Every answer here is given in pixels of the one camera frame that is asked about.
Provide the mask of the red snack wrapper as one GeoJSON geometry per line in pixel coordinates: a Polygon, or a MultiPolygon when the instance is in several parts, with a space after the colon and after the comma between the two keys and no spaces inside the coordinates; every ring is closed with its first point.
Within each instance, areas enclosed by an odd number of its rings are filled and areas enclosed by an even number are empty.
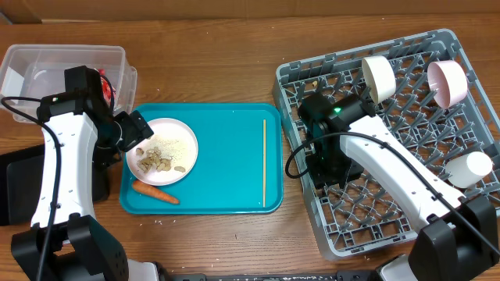
{"type": "Polygon", "coordinates": [[[110,112],[113,112],[115,106],[116,90],[105,75],[104,69],[98,69],[102,82],[102,92],[105,101],[109,104],[110,112]]]}

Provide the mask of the white bowl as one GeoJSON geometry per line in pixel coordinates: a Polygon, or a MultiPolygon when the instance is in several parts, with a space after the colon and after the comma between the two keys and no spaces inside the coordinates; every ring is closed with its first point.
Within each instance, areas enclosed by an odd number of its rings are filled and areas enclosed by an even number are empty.
{"type": "Polygon", "coordinates": [[[391,64],[384,56],[369,56],[362,59],[362,73],[370,97],[378,105],[395,93],[396,81],[391,64]]]}

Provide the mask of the pink bowl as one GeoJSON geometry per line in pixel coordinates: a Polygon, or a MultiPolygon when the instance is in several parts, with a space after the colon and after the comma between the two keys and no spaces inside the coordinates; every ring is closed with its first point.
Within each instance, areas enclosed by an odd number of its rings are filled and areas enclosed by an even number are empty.
{"type": "Polygon", "coordinates": [[[466,74],[456,61],[431,62],[427,67],[427,79],[429,88],[435,92],[434,100],[442,109],[458,104],[467,95],[466,74]]]}

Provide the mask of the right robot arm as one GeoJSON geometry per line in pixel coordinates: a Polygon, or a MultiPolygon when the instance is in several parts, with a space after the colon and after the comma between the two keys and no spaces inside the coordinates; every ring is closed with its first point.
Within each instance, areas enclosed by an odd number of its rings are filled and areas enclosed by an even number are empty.
{"type": "Polygon", "coordinates": [[[302,100],[301,148],[312,146],[305,173],[315,188],[343,187],[367,171],[418,233],[410,254],[371,280],[471,280],[499,262],[496,211],[485,197],[467,199],[415,158],[385,126],[372,102],[351,94],[336,103],[321,93],[302,100]]]}

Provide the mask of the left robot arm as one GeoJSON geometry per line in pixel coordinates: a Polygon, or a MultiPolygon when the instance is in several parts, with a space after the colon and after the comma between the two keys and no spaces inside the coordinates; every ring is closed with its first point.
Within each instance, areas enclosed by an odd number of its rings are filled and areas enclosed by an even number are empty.
{"type": "Polygon", "coordinates": [[[152,129],[137,111],[113,114],[96,69],[66,69],[64,79],[65,91],[39,99],[29,118],[45,141],[41,192],[30,229],[12,237],[12,256],[31,280],[166,280],[160,264],[127,257],[92,199],[93,168],[119,162],[152,129]]]}

